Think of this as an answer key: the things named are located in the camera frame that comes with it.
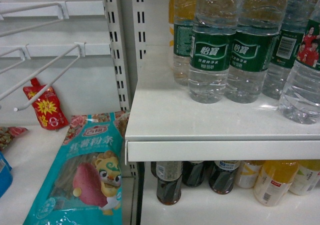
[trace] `barcode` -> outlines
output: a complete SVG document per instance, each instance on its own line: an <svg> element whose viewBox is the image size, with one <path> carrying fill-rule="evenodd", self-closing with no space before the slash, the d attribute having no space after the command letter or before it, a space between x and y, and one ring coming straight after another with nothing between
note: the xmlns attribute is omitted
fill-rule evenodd
<svg viewBox="0 0 320 225"><path fill-rule="evenodd" d="M314 185L311 185L311 186L308 188L307 192L311 191L312 189L314 189Z"/></svg>
<svg viewBox="0 0 320 225"><path fill-rule="evenodd" d="M269 194L269 193L265 193L264 195L263 195L263 200L265 200L265 201L269 201L270 200L270 198L271 198L271 195Z"/></svg>
<svg viewBox="0 0 320 225"><path fill-rule="evenodd" d="M296 41L297 40L294 38L283 36L281 38L278 51L276 52L276 56L283 59L290 59L291 54L295 48Z"/></svg>

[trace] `plastic water bottle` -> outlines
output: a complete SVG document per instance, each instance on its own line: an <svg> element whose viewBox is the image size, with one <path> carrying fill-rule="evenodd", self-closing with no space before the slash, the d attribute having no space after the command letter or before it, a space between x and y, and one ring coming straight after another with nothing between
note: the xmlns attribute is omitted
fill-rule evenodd
<svg viewBox="0 0 320 225"><path fill-rule="evenodd" d="M289 0L281 30L268 66L262 93L278 100L302 47L308 19L317 0Z"/></svg>
<svg viewBox="0 0 320 225"><path fill-rule="evenodd" d="M320 0L306 26L304 59L293 64L279 99L278 110L300 124L315 124L320 120Z"/></svg>
<svg viewBox="0 0 320 225"><path fill-rule="evenodd" d="M192 27L197 0L174 0L173 76L188 85Z"/></svg>
<svg viewBox="0 0 320 225"><path fill-rule="evenodd" d="M242 0L225 96L252 103L261 93L288 0Z"/></svg>
<svg viewBox="0 0 320 225"><path fill-rule="evenodd" d="M241 0L197 0L188 87L193 100L211 104L226 87Z"/></svg>

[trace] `bottle label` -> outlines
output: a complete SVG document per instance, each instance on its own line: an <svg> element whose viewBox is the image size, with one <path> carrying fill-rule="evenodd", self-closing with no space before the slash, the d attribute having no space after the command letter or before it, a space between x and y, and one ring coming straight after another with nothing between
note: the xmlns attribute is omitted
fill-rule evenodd
<svg viewBox="0 0 320 225"><path fill-rule="evenodd" d="M261 167L262 165L251 165L241 161L234 182L241 188L252 188L256 183Z"/></svg>
<svg viewBox="0 0 320 225"><path fill-rule="evenodd" d="M281 183L273 180L262 168L253 192L258 201L267 206L275 206L288 191L292 183Z"/></svg>
<svg viewBox="0 0 320 225"><path fill-rule="evenodd" d="M174 24L173 52L181 57L189 57L191 51L192 25Z"/></svg>
<svg viewBox="0 0 320 225"><path fill-rule="evenodd" d="M276 38L271 63L291 69L294 66L297 55L301 55L303 51L303 46L301 46L303 36L303 33L281 29Z"/></svg>
<svg viewBox="0 0 320 225"><path fill-rule="evenodd" d="M224 161L214 161L214 163L221 169L226 171L233 171L236 170L239 165L239 160L224 160Z"/></svg>
<svg viewBox="0 0 320 225"><path fill-rule="evenodd" d="M276 35L258 36L237 31L232 45L230 65L247 72L267 70L276 37Z"/></svg>
<svg viewBox="0 0 320 225"><path fill-rule="evenodd" d="M320 71L319 39L320 23L310 19L301 42L300 52L297 54L295 61Z"/></svg>
<svg viewBox="0 0 320 225"><path fill-rule="evenodd" d="M194 32L191 41L191 66L203 71L224 71L229 59L234 35L210 35Z"/></svg>
<svg viewBox="0 0 320 225"><path fill-rule="evenodd" d="M181 161L157 161L156 175L163 181L175 181L181 176L182 167Z"/></svg>
<svg viewBox="0 0 320 225"><path fill-rule="evenodd" d="M299 170L295 175L290 192L297 195L307 195L320 180L320 171L307 169L299 164Z"/></svg>

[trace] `brand logo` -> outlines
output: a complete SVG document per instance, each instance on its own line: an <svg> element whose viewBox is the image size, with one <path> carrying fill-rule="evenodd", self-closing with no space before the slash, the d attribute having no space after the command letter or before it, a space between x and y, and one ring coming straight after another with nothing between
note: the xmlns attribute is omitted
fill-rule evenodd
<svg viewBox="0 0 320 225"><path fill-rule="evenodd" d="M275 186L277 186L277 187L280 187L280 186L281 186L281 183L278 183L278 182L276 182L276 181L271 181L271 184L272 184L272 185L275 185Z"/></svg>
<svg viewBox="0 0 320 225"><path fill-rule="evenodd" d="M100 126L90 127L84 131L83 136L90 137L90 136L102 134L108 130L108 126L109 125L100 125Z"/></svg>

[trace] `teal noodle package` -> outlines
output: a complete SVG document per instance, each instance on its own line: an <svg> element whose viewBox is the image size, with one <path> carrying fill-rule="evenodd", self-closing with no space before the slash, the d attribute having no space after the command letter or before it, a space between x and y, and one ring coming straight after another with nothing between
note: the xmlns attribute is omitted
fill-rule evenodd
<svg viewBox="0 0 320 225"><path fill-rule="evenodd" d="M24 225L122 225L129 111L73 116Z"/></svg>

